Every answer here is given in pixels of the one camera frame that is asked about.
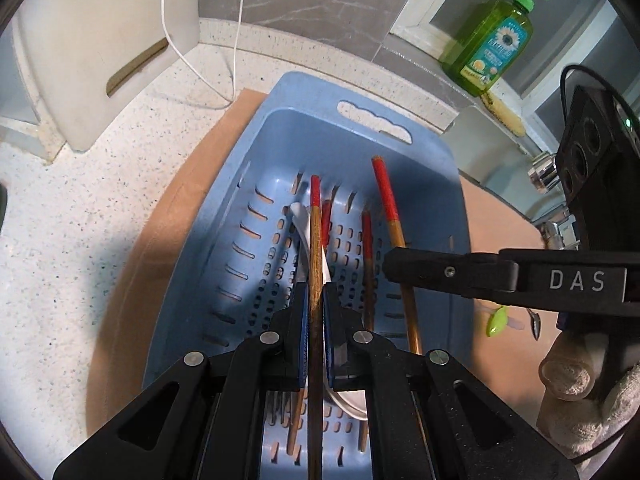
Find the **white gloved right hand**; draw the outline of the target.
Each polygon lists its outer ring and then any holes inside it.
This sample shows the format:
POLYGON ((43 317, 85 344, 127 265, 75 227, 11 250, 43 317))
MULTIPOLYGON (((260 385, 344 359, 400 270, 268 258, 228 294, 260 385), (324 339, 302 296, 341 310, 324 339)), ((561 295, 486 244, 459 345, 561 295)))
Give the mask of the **white gloved right hand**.
POLYGON ((639 343, 560 333, 538 367, 538 430, 576 466, 617 441, 639 408, 639 343))

